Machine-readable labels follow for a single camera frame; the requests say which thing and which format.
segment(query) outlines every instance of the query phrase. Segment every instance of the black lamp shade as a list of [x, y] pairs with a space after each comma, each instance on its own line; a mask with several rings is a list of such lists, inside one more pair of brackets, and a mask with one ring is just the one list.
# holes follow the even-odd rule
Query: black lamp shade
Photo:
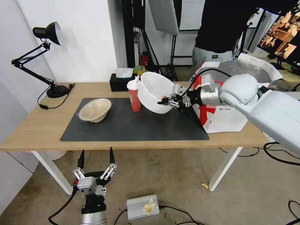
[[50, 41], [57, 45], [61, 45], [62, 43], [62, 31], [58, 22], [52, 22], [46, 28], [34, 27], [32, 31], [37, 38], [50, 39]]

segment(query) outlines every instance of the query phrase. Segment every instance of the black tissue box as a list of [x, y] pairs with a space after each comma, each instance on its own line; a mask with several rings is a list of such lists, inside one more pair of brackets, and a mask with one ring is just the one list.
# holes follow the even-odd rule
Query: black tissue box
[[127, 83], [131, 80], [134, 80], [136, 76], [137, 76], [137, 74], [133, 73], [131, 77], [118, 78], [118, 77], [116, 77], [115, 73], [112, 73], [112, 76], [110, 77], [110, 80], [109, 80], [110, 89], [112, 90], [112, 92], [128, 91]]

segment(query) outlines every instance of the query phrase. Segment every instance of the plastic cup lid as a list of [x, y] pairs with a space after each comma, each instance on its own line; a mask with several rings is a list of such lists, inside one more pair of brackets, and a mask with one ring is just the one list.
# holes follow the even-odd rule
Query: plastic cup lid
[[138, 90], [140, 85], [141, 85], [141, 81], [138, 80], [138, 77], [135, 77], [134, 80], [129, 81], [127, 83], [127, 88], [130, 89], [130, 90]]

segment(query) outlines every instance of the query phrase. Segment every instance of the lamp base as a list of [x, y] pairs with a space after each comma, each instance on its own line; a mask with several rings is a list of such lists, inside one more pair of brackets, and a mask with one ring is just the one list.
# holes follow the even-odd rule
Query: lamp base
[[58, 85], [51, 86], [49, 90], [47, 90], [47, 96], [49, 98], [59, 98], [66, 94], [68, 94], [69, 89], [66, 86]]

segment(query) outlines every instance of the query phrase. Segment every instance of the desk lamp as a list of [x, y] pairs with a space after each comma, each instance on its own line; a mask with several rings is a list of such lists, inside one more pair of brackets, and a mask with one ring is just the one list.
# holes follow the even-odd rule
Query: desk lamp
[[[35, 28], [33, 28], [32, 31], [33, 31], [34, 36], [39, 38], [43, 43], [40, 46], [36, 47], [35, 49], [31, 50], [30, 52], [26, 53], [25, 55], [22, 55], [21, 57], [12, 60], [12, 65], [14, 67], [17, 67], [17, 68], [25, 71], [28, 74], [34, 76], [35, 78], [43, 81], [44, 83], [48, 84], [50, 87], [47, 90], [48, 97], [59, 98], [66, 94], [69, 94], [71, 88], [67, 88], [66, 86], [63, 86], [63, 85], [56, 85], [53, 80], [50, 80], [41, 75], [38, 75], [35, 72], [24, 67], [24, 64], [28, 63], [29, 61], [35, 59], [36, 57], [38, 57], [38, 56], [42, 55], [43, 53], [50, 50], [50, 43], [47, 41], [47, 39], [51, 40], [53, 43], [55, 43], [57, 45], [61, 45], [62, 32], [61, 32], [58, 22], [52, 22], [46, 28], [35, 27]], [[36, 50], [38, 50], [40, 48], [44, 48], [45, 50], [34, 56], [28, 56], [29, 54], [35, 52]]]

